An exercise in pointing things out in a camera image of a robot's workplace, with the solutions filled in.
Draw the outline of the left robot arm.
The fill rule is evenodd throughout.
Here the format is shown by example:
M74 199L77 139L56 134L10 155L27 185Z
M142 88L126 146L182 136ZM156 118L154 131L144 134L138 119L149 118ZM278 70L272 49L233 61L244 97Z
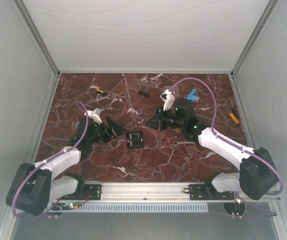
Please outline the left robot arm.
M61 151L34 164L22 163L5 198L12 211L38 216L50 202L66 196L81 199L87 195L81 176L63 172L83 161L92 152L94 144L107 143L126 132L126 128L109 116L105 120L106 123L97 123L91 117L80 120L76 134Z

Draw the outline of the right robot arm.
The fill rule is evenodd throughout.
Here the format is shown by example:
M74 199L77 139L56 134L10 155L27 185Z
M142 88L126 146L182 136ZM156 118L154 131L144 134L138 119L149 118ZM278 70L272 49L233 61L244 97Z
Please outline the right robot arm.
M171 112L159 107L145 125L160 131L179 128L187 140L212 150L238 170L215 174L205 184L207 197L216 199L222 193L243 192L258 201L279 181L271 155L265 148L244 146L212 129L196 117L193 105L187 99L176 100L174 108L175 111Z

